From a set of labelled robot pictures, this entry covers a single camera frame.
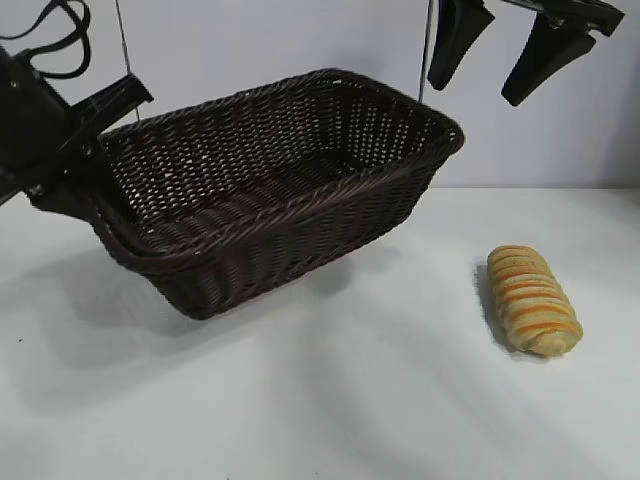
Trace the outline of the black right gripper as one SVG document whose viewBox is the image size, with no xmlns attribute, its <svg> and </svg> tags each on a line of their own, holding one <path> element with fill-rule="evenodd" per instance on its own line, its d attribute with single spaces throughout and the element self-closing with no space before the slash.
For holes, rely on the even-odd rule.
<svg viewBox="0 0 640 480">
<path fill-rule="evenodd" d="M 597 0 L 505 0 L 537 13 L 526 45 L 506 79 L 502 96 L 519 106 L 557 71 L 596 43 L 587 31 L 611 36 L 625 14 Z M 427 79 L 446 88 L 463 57 L 495 19 L 482 0 L 440 0 L 435 46 Z"/>
</svg>

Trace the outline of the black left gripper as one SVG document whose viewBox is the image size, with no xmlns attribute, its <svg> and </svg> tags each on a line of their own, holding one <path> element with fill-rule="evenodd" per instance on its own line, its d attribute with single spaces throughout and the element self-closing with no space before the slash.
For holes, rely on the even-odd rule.
<svg viewBox="0 0 640 480">
<path fill-rule="evenodd" d="M 152 100 L 127 74 L 70 105 L 24 55 L 2 50 L 1 202 L 28 191 L 36 209 L 86 221 L 89 197 L 109 187 L 101 134 Z"/>
</svg>

